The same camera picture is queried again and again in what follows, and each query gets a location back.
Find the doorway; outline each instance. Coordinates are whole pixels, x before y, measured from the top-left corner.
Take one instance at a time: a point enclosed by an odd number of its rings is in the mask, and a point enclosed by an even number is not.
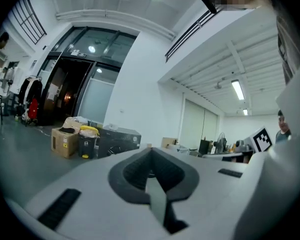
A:
[[[40,125],[59,125],[72,117],[78,93],[93,63],[70,58],[60,58],[54,66],[41,96]]]

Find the glass wall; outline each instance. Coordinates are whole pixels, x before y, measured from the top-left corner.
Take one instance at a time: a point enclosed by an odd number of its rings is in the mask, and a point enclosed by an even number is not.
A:
[[[119,72],[107,69],[104,66],[97,65],[94,69],[94,73],[91,78],[100,80],[103,82],[107,82],[110,84],[115,84],[118,75],[119,75]]]
[[[42,91],[44,90],[48,78],[51,74],[52,69],[54,68],[58,58],[47,58],[46,61],[43,64],[42,69],[39,72],[39,77],[42,77],[41,83],[42,83]]]
[[[134,38],[125,35],[119,35],[110,46],[104,57],[119,63],[124,63],[134,41]]]
[[[69,52],[79,50],[80,53],[102,57],[114,35],[114,32],[90,29],[69,49]]]
[[[78,116],[103,124],[118,72],[97,65],[84,91]]]
[[[63,52],[68,45],[80,34],[83,28],[75,28],[61,43],[58,43],[54,48],[54,52]]]

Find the black vent slot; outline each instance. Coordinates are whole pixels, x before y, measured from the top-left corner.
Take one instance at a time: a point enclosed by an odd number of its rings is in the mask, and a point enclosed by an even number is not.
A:
[[[229,170],[229,169],[220,169],[218,171],[218,173],[224,174],[224,175],[229,175],[229,176],[236,177],[236,178],[241,178],[241,176],[242,176],[242,172]]]
[[[63,218],[66,216],[67,212],[77,201],[81,192],[77,189],[67,189],[65,190],[51,206],[41,214],[38,221],[41,222],[46,227],[55,230],[60,224]]]

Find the gray floor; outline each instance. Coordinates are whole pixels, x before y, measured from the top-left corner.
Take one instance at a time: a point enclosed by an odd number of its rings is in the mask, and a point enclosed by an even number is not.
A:
[[[0,186],[5,197],[22,207],[48,184],[87,161],[53,153],[52,128],[25,127],[12,116],[0,124]]]

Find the white partition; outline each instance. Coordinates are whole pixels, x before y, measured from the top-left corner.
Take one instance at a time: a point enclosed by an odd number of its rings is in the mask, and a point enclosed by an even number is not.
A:
[[[179,144],[189,149],[198,149],[205,120],[205,109],[185,100]]]
[[[217,120],[218,116],[216,114],[210,112],[209,110],[205,110],[202,140],[205,138],[207,141],[217,141]]]
[[[103,124],[114,84],[91,78],[85,89],[78,116]]]

